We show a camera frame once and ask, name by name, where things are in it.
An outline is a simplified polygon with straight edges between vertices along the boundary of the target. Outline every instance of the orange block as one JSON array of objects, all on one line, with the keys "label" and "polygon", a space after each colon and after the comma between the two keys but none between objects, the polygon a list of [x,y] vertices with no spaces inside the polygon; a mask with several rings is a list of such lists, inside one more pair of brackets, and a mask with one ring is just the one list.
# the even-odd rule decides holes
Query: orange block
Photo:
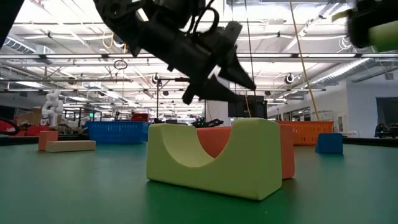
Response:
[{"label": "orange block", "polygon": [[[231,127],[198,128],[198,138],[203,149],[216,158],[224,149],[231,134]],[[290,125],[280,125],[280,146],[282,153],[282,178],[294,176],[294,134]]]},{"label": "orange block", "polygon": [[282,149],[282,179],[294,176],[294,134],[291,125],[279,125]]},{"label": "orange block", "polygon": [[232,127],[215,127],[215,128],[198,128],[198,138],[201,146],[211,155],[216,158],[224,149],[231,134]]},{"label": "orange block", "polygon": [[41,131],[39,134],[39,150],[45,151],[47,142],[58,141],[58,131]]}]

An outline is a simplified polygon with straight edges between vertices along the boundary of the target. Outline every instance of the green table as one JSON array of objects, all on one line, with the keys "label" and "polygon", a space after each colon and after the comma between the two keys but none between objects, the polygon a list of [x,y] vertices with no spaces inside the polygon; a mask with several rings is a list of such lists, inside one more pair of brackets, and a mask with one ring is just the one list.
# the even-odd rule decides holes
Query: green table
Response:
[{"label": "green table", "polygon": [[0,147],[2,224],[398,223],[394,148],[345,145],[336,156],[298,147],[295,178],[263,202],[148,182],[146,145],[36,149]]}]

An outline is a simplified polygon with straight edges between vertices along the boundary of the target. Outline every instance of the wall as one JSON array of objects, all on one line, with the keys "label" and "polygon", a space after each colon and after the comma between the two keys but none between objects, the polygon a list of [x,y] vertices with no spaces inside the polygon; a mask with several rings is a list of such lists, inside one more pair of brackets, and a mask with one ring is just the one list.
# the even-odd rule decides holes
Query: wall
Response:
[{"label": "wall", "polygon": [[0,93],[0,105],[16,108],[32,109],[34,106],[42,106],[45,96],[36,93],[28,93],[27,97],[19,96],[18,93]]},{"label": "wall", "polygon": [[[337,86],[328,86],[326,91],[323,92],[313,92],[315,97],[315,102],[317,104],[318,111],[332,111],[333,121],[335,122],[335,131],[338,130],[338,116],[343,116],[344,131],[347,130],[346,124],[348,123],[348,102],[347,102],[347,91],[346,82],[340,82]],[[305,107],[311,107],[311,111],[315,112],[313,107],[312,99],[310,94],[306,94],[304,100],[290,100],[287,105],[273,106],[268,111],[268,116],[273,116],[277,114],[277,108],[279,113],[282,114],[290,112],[292,110],[297,110]]]},{"label": "wall", "polygon": [[349,130],[360,138],[373,138],[377,125],[378,97],[398,97],[398,83],[348,83]]}]

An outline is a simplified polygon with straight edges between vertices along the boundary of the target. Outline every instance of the blue crate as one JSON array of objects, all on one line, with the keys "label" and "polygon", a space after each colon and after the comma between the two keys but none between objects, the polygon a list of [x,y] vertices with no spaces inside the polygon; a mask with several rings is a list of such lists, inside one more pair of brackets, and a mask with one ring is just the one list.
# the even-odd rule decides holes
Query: blue crate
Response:
[{"label": "blue crate", "polygon": [[148,122],[89,121],[90,140],[100,144],[140,144],[148,139]]}]

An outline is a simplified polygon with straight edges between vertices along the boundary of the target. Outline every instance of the yellow foam block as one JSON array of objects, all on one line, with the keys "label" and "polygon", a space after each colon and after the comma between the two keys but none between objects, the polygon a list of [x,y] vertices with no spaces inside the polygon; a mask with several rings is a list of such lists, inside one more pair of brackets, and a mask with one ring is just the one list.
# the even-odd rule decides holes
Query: yellow foam block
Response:
[{"label": "yellow foam block", "polygon": [[217,158],[201,147],[192,126],[149,127],[147,178],[251,200],[262,200],[282,186],[280,131],[260,118],[234,122]]},{"label": "yellow foam block", "polygon": [[46,152],[76,152],[94,151],[95,141],[49,141],[45,147]]}]

